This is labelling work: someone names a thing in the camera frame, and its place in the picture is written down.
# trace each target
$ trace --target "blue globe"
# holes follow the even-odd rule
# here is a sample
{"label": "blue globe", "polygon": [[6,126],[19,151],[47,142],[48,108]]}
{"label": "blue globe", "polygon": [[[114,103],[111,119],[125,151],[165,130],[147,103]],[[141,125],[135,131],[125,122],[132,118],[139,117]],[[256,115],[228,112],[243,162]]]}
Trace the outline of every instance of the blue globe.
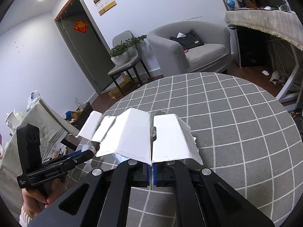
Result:
{"label": "blue globe", "polygon": [[226,4],[227,4],[227,6],[229,6],[229,7],[235,7],[235,2],[233,1],[233,0],[227,0],[226,1]]}

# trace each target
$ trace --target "doorway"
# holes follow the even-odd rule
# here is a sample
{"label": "doorway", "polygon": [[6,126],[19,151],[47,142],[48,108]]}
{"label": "doorway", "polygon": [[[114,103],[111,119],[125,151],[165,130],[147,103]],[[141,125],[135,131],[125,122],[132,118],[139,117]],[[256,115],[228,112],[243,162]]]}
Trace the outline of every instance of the doorway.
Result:
{"label": "doorway", "polygon": [[113,83],[107,73],[114,64],[109,55],[109,46],[84,1],[69,0],[55,22],[81,70],[96,92],[101,94]]}

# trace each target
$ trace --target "white knit sleeve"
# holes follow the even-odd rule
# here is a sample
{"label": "white knit sleeve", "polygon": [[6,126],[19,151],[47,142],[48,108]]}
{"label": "white knit sleeve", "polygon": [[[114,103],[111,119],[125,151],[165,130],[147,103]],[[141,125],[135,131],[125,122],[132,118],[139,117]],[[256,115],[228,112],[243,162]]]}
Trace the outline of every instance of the white knit sleeve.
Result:
{"label": "white knit sleeve", "polygon": [[23,206],[22,206],[20,219],[19,219],[19,224],[22,227],[27,227],[27,225],[30,221],[31,221],[31,217],[27,215],[27,213],[24,211]]}

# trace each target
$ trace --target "white wall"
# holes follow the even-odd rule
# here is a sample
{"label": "white wall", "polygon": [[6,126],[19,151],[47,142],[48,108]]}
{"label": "white wall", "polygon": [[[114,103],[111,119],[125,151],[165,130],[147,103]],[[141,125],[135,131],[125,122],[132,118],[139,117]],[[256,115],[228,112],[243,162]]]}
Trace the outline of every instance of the white wall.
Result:
{"label": "white wall", "polygon": [[59,115],[76,110],[75,97],[86,102],[94,89],[67,48],[50,13],[21,23],[0,37],[0,133],[9,141],[6,113],[26,113],[38,90]]}
{"label": "white wall", "polygon": [[[55,18],[68,0],[59,0],[52,13]],[[84,0],[109,47],[112,39],[130,30],[135,36],[177,21],[194,18],[226,26],[225,6],[222,0],[115,0],[117,5],[99,15],[92,0]],[[153,71],[159,69],[150,46],[143,48],[143,60]]]}

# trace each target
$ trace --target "gray door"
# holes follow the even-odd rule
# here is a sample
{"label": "gray door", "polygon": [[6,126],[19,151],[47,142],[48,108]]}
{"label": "gray door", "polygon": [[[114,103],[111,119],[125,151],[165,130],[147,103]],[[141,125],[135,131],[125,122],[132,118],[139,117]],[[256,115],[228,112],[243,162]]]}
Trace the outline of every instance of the gray door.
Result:
{"label": "gray door", "polygon": [[85,15],[78,14],[61,19],[61,24],[95,84],[100,90],[105,90],[113,82],[107,73],[114,67],[114,64],[91,25],[88,25],[86,33],[74,30],[78,19],[88,22]]}

